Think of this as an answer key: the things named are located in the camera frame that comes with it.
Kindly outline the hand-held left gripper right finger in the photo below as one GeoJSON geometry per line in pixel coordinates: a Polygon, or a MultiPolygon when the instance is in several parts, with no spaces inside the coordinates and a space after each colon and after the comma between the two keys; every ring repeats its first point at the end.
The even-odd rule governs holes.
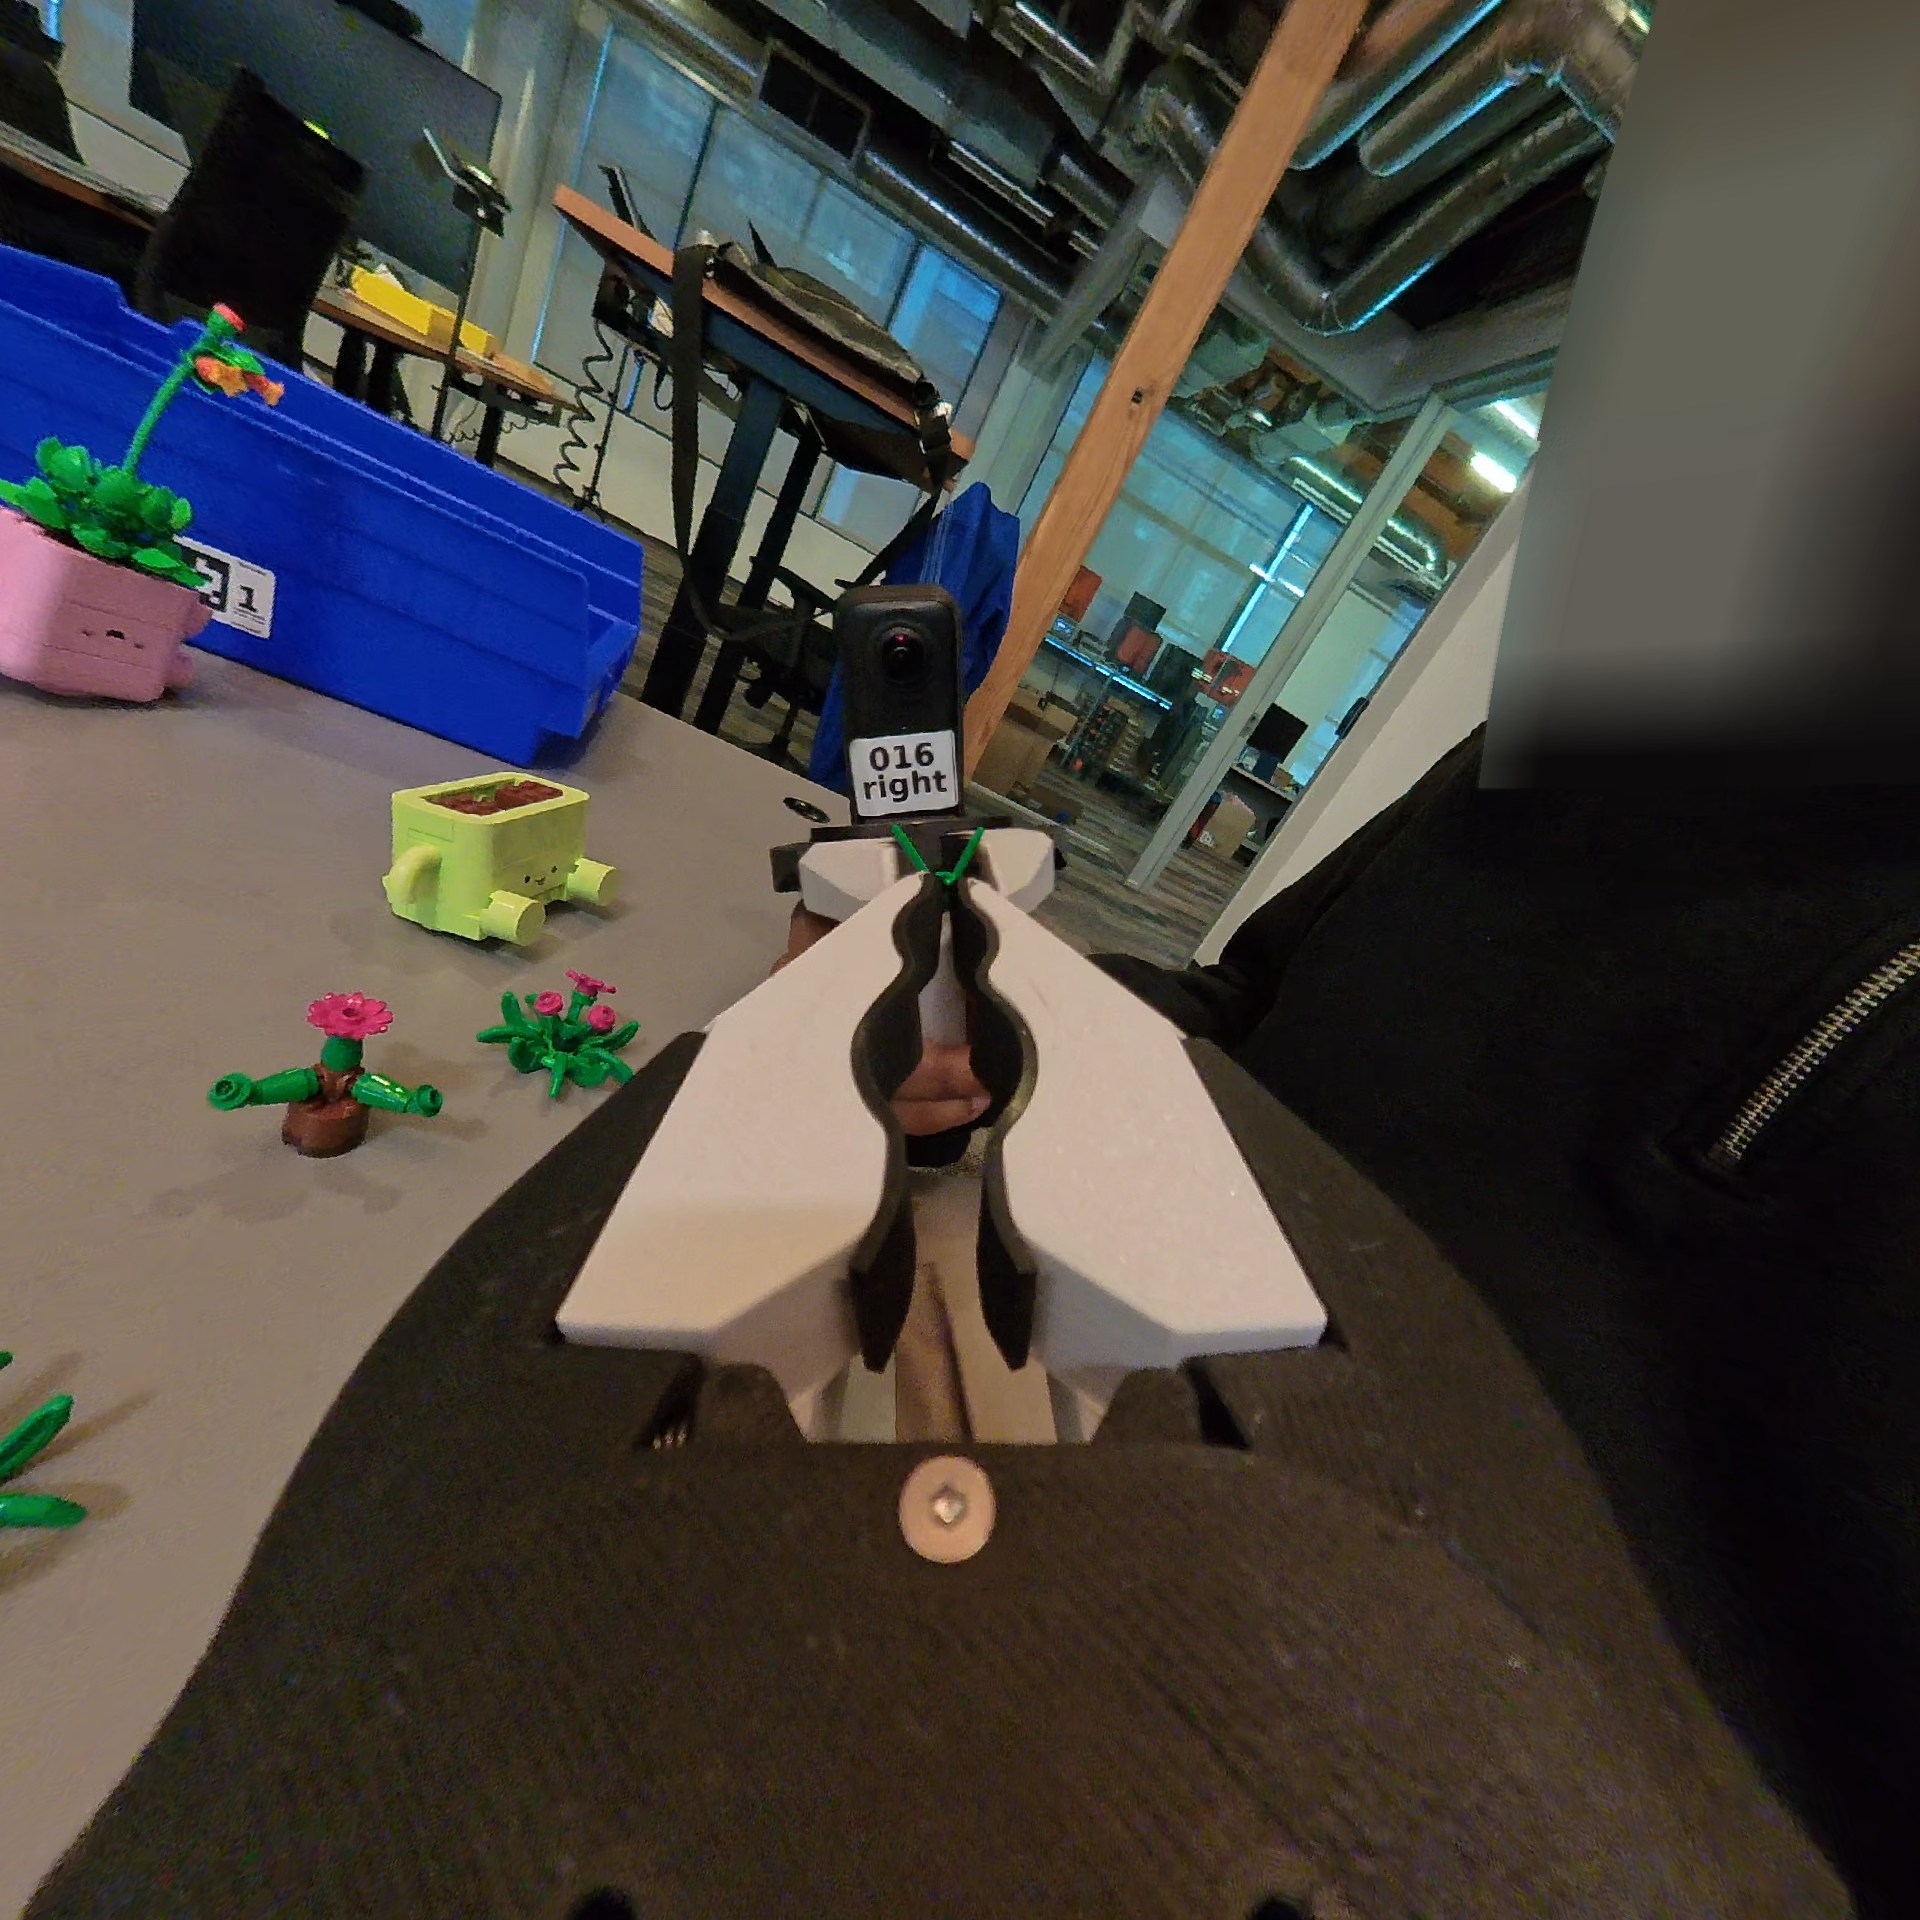
{"type": "Polygon", "coordinates": [[[1057,1439],[1090,1441],[1130,1375],[1316,1350],[1328,1311],[1183,1033],[985,880],[958,886],[952,956],[1000,1099],[980,1311],[1057,1439]]]}

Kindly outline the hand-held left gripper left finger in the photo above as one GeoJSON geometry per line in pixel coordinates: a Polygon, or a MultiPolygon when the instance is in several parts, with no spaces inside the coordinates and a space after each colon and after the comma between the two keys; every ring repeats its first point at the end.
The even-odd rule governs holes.
{"type": "Polygon", "coordinates": [[[804,1439],[830,1439],[848,1367],[914,1290],[904,1143],[892,1099],[920,1062],[920,991],[943,886],[914,873],[697,1035],[558,1308],[584,1347],[687,1353],[775,1377],[804,1439]]]}

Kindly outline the person's right hand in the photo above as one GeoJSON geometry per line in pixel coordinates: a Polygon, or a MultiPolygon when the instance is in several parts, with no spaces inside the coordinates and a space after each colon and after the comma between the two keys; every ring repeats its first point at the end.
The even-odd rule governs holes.
{"type": "Polygon", "coordinates": [[[926,1046],[918,1066],[893,1095],[893,1116],[904,1136],[936,1136],[968,1129],[991,1107],[967,1043],[926,1046]]]}

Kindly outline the blue jacket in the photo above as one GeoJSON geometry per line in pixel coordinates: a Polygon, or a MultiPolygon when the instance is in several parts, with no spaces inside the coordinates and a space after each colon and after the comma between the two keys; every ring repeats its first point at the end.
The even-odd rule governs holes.
{"type": "Polygon", "coordinates": [[[1020,524],[970,486],[920,504],[838,595],[807,772],[857,824],[961,811],[965,716],[1012,614],[1020,524]]]}

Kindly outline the black standing desk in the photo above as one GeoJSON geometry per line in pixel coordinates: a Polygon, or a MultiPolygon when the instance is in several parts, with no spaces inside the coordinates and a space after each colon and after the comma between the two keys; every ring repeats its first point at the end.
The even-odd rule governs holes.
{"type": "MultiPolygon", "coordinates": [[[[718,654],[692,726],[716,735],[746,662],[798,662],[809,604],[765,602],[796,531],[813,468],[832,460],[928,491],[914,409],[897,390],[852,367],[796,323],[761,318],[716,281],[703,288],[703,345],[674,348],[674,252],[578,188],[554,209],[602,263],[591,315],[634,345],[670,384],[670,506],[680,586],[661,630],[639,698],[680,714],[708,642],[718,654]]],[[[952,431],[968,464],[973,444],[952,431]]]]}

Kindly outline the green toy plant pink flowers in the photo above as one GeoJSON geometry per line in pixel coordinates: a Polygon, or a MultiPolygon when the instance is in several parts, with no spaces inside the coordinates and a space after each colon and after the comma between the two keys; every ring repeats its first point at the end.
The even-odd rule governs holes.
{"type": "Polygon", "coordinates": [[[569,971],[569,994],[560,992],[504,992],[500,1019],[474,1033],[479,1046],[503,1048],[517,1073],[544,1074],[549,1098],[560,1098],[565,1087],[600,1088],[624,1087],[632,1068],[621,1051],[639,1033],[638,1023],[617,1023],[606,1006],[614,992],[602,978],[569,971]]]}

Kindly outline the lime toy flower pot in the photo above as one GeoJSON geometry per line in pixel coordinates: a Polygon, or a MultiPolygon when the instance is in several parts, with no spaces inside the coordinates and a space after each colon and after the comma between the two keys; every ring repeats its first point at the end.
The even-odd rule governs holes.
{"type": "Polygon", "coordinates": [[[583,790],[500,771],[390,796],[390,912],[470,943],[528,944],[552,903],[608,905],[617,870],[584,852],[583,790]]]}

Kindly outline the pink toy flower brown base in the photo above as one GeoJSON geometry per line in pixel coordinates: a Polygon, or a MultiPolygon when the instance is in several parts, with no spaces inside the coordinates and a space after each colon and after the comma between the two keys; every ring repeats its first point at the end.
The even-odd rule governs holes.
{"type": "Polygon", "coordinates": [[[392,1027],[392,1009],[383,1000],[329,992],[306,1006],[303,1019],[322,1035],[312,1066],[262,1076],[226,1073],[208,1088],[208,1104],[220,1113],[281,1104],[279,1136],[308,1160],[336,1160],[360,1146],[372,1113],[441,1113],[438,1088],[407,1088],[366,1068],[366,1043],[392,1027]]]}

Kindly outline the large blue plastic bin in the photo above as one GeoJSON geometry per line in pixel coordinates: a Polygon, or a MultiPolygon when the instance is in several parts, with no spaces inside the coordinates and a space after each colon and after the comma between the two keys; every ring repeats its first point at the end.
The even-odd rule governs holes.
{"type": "MultiPolygon", "coordinates": [[[[197,320],[2,252],[5,480],[44,440],[114,464],[197,320]]],[[[632,658],[642,556],[454,448],[268,364],[284,395],[183,392],[138,472],[193,507],[209,619],[184,644],[500,763],[578,759],[632,658]]]]}

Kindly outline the yellow tray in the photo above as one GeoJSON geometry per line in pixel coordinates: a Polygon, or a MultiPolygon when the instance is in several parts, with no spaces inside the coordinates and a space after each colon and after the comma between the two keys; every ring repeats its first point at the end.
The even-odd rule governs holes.
{"type": "Polygon", "coordinates": [[[449,308],[409,292],[388,272],[353,267],[348,287],[337,292],[340,314],[336,320],[362,334],[372,345],[414,353],[444,353],[452,348],[449,308]]]}

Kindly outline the black monitor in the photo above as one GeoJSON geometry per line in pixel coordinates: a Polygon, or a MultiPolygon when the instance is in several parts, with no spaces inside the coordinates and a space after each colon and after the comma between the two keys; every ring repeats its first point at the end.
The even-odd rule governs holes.
{"type": "Polygon", "coordinates": [[[333,3],[134,3],[132,108],[199,160],[238,70],[366,170],[353,236],[448,290],[465,281],[473,224],[438,159],[486,162],[497,95],[457,64],[333,3]]]}

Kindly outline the green toy leaf cluster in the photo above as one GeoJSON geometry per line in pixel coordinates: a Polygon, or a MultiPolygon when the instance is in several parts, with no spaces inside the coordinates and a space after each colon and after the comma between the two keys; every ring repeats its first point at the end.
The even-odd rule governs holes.
{"type": "Polygon", "coordinates": [[[58,1495],[13,1494],[12,1483],[63,1433],[72,1412],[68,1394],[52,1394],[2,1436],[2,1529],[70,1529],[86,1521],[80,1502],[58,1495]]]}

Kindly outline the pink toy flower pot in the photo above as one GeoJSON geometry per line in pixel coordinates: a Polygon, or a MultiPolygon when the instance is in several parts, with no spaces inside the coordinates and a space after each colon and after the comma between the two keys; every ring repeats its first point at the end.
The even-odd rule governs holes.
{"type": "Polygon", "coordinates": [[[183,537],[193,507],[138,463],[184,392],[257,395],[284,386],[246,345],[248,326],[216,303],[183,348],[114,463],[40,440],[24,480],[5,482],[2,673],[62,698],[152,704],[191,682],[184,644],[209,614],[183,537]]]}

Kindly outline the slanted wooden post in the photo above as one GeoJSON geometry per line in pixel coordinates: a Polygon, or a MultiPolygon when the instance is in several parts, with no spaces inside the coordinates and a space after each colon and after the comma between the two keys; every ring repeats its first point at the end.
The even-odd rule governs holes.
{"type": "Polygon", "coordinates": [[[975,772],[1092,537],[1161,417],[1201,326],[1289,167],[1312,110],[1348,52],[1361,15],[1361,3],[1294,3],[1266,44],[1021,548],[1006,636],[991,670],[967,704],[967,777],[975,772]]]}

